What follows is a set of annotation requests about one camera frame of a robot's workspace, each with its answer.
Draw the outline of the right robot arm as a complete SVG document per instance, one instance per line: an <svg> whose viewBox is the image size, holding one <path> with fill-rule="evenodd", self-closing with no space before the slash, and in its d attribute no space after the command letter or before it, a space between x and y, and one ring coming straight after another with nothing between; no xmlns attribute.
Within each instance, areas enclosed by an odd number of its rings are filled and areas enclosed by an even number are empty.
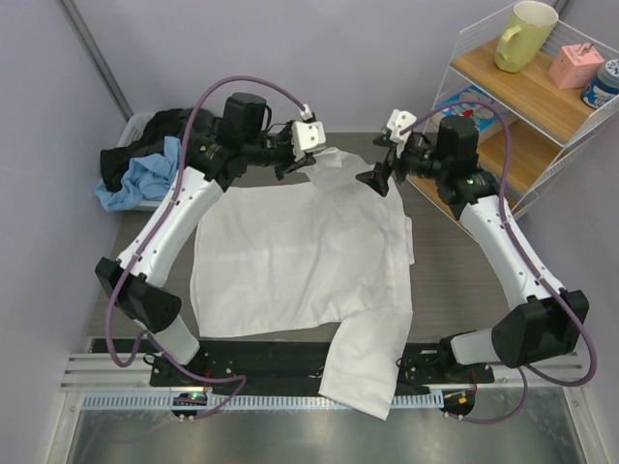
<svg viewBox="0 0 619 464"><path fill-rule="evenodd" d="M440 200L481 247L509 308L491 329L442 339L436 359L440 376L456 382L472 364L516 368L571 353L589 302L582 291L570 291L556 279L523 237L496 179L478 163L473 120L444 117L434 140L413 133L415 122L407 111L392 113L384 134L374 140L390 151L358 181L385 196L391 178L432 180Z"/></svg>

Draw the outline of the white long sleeve shirt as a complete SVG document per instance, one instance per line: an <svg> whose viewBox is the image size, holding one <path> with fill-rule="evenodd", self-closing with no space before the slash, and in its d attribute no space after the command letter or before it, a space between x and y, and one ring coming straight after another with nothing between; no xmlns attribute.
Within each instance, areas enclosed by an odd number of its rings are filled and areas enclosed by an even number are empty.
<svg viewBox="0 0 619 464"><path fill-rule="evenodd" d="M229 189L198 223L190 294L204 337L337 324L319 392L385 420L413 316L412 222L367 171L329 148L301 184Z"/></svg>

